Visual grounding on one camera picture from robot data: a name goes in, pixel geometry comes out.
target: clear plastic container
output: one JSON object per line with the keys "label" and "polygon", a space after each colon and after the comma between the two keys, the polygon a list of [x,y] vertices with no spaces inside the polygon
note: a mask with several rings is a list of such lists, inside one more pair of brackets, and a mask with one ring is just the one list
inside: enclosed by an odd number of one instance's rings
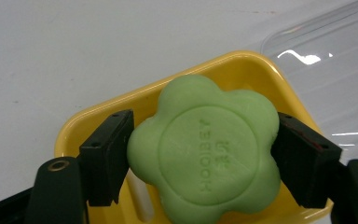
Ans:
{"label": "clear plastic container", "polygon": [[270,36],[261,52],[344,149],[341,162],[358,159],[358,1]]}

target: soap dish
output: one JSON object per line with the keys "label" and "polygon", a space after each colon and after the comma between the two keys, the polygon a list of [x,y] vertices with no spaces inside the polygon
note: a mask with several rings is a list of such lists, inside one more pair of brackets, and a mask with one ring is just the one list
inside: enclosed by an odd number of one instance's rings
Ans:
{"label": "soap dish", "polygon": [[[162,88],[172,79],[188,74],[206,76],[223,91],[257,91],[269,98],[278,111],[292,115],[312,129],[319,130],[274,63],[255,52],[234,51],[80,111],[62,127],[55,146],[55,157],[77,156],[79,146],[88,136],[106,117],[120,110],[132,109],[137,126],[156,112]],[[120,192],[119,204],[112,204],[110,207],[89,207],[90,223],[145,223],[138,209],[137,196],[130,190],[130,184],[131,180],[126,178]],[[147,192],[154,210],[154,215],[147,223],[170,223],[162,210],[157,190],[147,186]],[[281,184],[278,197],[262,212],[252,215],[227,212],[218,223],[310,223],[327,215],[331,207],[330,202],[321,210],[300,207],[286,186]]]}

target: white table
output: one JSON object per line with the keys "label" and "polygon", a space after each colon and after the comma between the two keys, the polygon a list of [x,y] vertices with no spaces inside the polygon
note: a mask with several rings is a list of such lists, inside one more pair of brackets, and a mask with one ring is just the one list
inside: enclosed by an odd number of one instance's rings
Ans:
{"label": "white table", "polygon": [[0,1],[0,200],[33,185],[75,112],[232,50],[259,51],[349,2]]}

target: flower-shaped soap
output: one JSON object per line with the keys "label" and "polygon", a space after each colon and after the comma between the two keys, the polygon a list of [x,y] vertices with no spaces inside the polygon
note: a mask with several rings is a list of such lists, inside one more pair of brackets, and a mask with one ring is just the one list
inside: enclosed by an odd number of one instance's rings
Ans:
{"label": "flower-shaped soap", "polygon": [[133,172],[157,187],[173,223],[215,223],[226,211],[254,213],[276,197],[281,179],[270,148],[279,119],[255,91],[221,91],[207,77],[171,81],[158,111],[132,133]]}

